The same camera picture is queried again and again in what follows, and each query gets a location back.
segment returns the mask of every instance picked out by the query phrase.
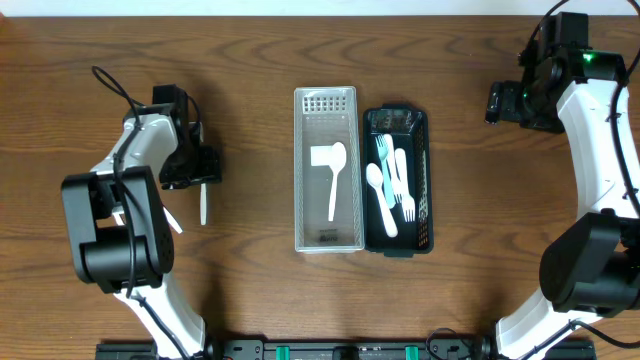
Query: white wall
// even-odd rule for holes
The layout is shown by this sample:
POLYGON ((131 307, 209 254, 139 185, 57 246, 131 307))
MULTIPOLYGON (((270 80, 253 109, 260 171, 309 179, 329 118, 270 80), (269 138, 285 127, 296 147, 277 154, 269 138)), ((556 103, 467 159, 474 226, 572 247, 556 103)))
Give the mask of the white wall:
MULTIPOLYGON (((6 16, 542 15, 557 0, 0 0, 6 16)), ((632 15, 626 0, 573 0, 563 11, 632 15)))

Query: green tape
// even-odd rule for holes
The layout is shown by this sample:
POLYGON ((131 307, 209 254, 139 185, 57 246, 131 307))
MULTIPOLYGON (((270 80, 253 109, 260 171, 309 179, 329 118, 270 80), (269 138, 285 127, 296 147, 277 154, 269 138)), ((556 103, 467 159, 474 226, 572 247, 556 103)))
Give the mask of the green tape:
POLYGON ((276 348, 276 360, 289 360, 288 346, 278 346, 276 348))
POLYGON ((407 360, 420 360, 420 352, 417 346, 407 346, 404 351, 407 353, 407 360))

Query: wooden table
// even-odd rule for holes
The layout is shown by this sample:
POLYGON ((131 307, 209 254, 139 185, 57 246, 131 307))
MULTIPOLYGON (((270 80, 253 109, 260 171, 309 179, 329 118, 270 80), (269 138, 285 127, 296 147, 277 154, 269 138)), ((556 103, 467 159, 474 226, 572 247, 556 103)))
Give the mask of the wooden table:
MULTIPOLYGON (((176 83, 223 154, 210 225, 199 190, 162 192, 185 229, 174 272, 213 332, 270 339, 425 338, 487 331, 538 286, 544 249, 575 220, 565 135, 484 124, 489 86, 518 80, 533 17, 5 19, 0 28, 0 358, 90 359, 144 340, 137 318, 73 271, 60 183, 98 163, 126 103, 176 83), (293 91, 354 85, 358 107, 430 116, 436 245, 413 259, 294 251, 293 91)), ((633 18, 591 18, 592 45, 640 44, 633 18)), ((630 85, 640 94, 640 81, 630 85)), ((631 102, 640 139, 640 102, 631 102)), ((598 328, 638 338, 626 312, 598 328)), ((597 341, 602 358, 634 358, 597 341)))

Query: black plastic basket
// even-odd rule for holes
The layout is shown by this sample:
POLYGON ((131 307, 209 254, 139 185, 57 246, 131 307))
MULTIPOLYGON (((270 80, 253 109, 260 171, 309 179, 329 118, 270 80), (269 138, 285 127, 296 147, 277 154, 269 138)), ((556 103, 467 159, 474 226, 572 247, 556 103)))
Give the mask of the black plastic basket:
POLYGON ((390 134, 394 147, 405 150, 409 193, 416 202, 416 216, 414 222, 405 222, 402 206, 396 204, 391 215, 398 227, 398 236, 389 238, 384 231, 376 193, 368 185, 366 171, 363 171, 365 247, 392 257, 427 254, 434 245, 427 114, 405 104, 385 104, 365 111, 364 168, 370 163, 381 166, 375 142, 375 137, 381 134, 390 134))

